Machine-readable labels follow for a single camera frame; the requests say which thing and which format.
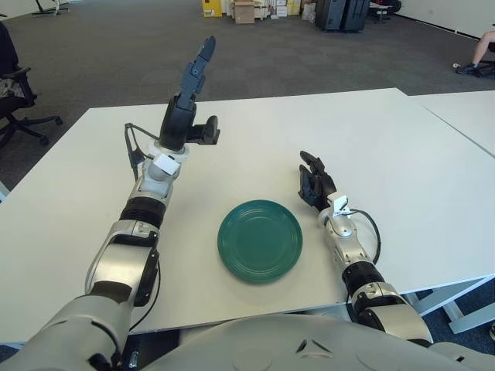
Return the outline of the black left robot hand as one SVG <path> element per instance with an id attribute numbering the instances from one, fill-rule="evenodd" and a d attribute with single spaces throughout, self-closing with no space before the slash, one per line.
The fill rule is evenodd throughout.
<path id="1" fill-rule="evenodd" d="M 216 39 L 210 36 L 200 47 L 196 58 L 187 64 L 180 83 L 180 90 L 168 103 L 159 135 L 161 147 L 181 151 L 184 144 L 216 145 L 220 136 L 218 118 L 210 116 L 205 124 L 194 124 L 196 95 L 203 88 L 206 77 L 203 72 L 210 62 Z"/>

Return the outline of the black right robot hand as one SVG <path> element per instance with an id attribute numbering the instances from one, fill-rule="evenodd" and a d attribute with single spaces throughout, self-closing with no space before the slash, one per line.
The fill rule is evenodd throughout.
<path id="1" fill-rule="evenodd" d="M 307 151 L 300 151 L 299 155 L 308 165 L 308 167 L 299 166 L 299 197 L 321 212 L 329 206 L 327 197 L 336 192 L 336 185 L 331 176 L 326 173 L 325 165 L 320 158 Z"/>

